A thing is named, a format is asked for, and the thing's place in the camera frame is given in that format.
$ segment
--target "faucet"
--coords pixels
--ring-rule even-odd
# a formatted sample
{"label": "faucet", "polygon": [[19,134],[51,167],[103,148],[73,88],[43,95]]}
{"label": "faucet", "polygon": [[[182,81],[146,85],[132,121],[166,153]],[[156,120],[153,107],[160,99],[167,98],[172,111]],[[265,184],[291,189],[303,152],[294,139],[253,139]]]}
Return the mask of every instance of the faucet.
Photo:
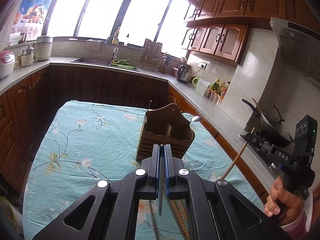
{"label": "faucet", "polygon": [[107,41],[111,38],[111,37],[115,37],[116,40],[117,40],[117,44],[116,44],[116,47],[115,49],[113,50],[113,54],[112,54],[112,58],[111,58],[111,62],[113,62],[113,60],[118,56],[118,46],[119,46],[119,38],[115,35],[111,35],[109,36],[106,41],[104,42],[105,44],[107,43]]}

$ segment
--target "sink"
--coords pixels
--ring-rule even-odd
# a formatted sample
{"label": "sink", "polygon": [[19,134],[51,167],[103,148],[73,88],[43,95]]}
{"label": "sink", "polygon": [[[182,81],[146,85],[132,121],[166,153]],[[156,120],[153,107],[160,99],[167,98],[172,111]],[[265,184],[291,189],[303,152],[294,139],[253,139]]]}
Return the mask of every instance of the sink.
{"label": "sink", "polygon": [[139,71],[136,67],[133,66],[120,66],[120,65],[111,65],[109,60],[104,59],[98,59],[98,58],[89,58],[89,57],[82,57],[79,59],[76,59],[72,62],[78,62],[78,63],[89,63],[89,64],[95,64],[95,65],[101,65],[101,66],[108,66],[108,67],[114,67],[114,68],[122,68],[122,69],[128,69],[133,71]]}

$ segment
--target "cabinet handle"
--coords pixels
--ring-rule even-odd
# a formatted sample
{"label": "cabinet handle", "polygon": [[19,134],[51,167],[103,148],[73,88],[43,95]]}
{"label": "cabinet handle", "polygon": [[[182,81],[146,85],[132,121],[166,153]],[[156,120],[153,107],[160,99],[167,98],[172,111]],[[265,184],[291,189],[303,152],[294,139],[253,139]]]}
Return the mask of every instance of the cabinet handle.
{"label": "cabinet handle", "polygon": [[221,38],[220,38],[221,43],[223,43],[223,40],[222,40],[223,37],[224,37],[224,34],[221,35]]}
{"label": "cabinet handle", "polygon": [[220,33],[217,34],[216,42],[219,42],[219,39],[220,39]]}

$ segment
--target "screw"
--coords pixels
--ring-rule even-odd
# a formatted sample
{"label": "screw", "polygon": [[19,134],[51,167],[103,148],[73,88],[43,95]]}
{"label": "screw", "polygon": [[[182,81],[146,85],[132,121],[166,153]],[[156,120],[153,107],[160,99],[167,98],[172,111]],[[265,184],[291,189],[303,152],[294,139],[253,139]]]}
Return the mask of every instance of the screw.
{"label": "screw", "polygon": [[100,180],[97,185],[98,187],[106,187],[108,186],[108,182],[106,180]]}
{"label": "screw", "polygon": [[189,174],[189,171],[186,170],[186,169],[181,169],[181,170],[179,170],[179,174],[182,175],[182,176],[186,176],[186,175]]}
{"label": "screw", "polygon": [[146,171],[145,171],[144,169],[138,169],[138,170],[136,170],[136,175],[142,176],[142,175],[144,175],[144,174],[146,174]]}
{"label": "screw", "polygon": [[228,182],[225,179],[218,179],[217,184],[220,187],[225,187],[226,185],[228,185]]}

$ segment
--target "window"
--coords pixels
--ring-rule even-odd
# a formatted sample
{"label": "window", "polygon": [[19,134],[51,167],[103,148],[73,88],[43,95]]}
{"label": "window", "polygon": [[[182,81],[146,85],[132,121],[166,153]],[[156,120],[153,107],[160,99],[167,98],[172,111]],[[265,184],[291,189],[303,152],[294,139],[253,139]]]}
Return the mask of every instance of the window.
{"label": "window", "polygon": [[124,16],[119,41],[142,46],[145,39],[154,40],[170,0],[132,0]]}
{"label": "window", "polygon": [[54,7],[48,35],[72,37],[85,0],[58,0]]}
{"label": "window", "polygon": [[157,42],[163,44],[162,52],[168,52],[175,57],[186,56],[187,51],[180,47],[188,29],[186,24],[182,23],[188,6],[189,2],[186,0],[172,0],[157,39]]}
{"label": "window", "polygon": [[82,18],[78,36],[106,39],[124,0],[90,0]]}

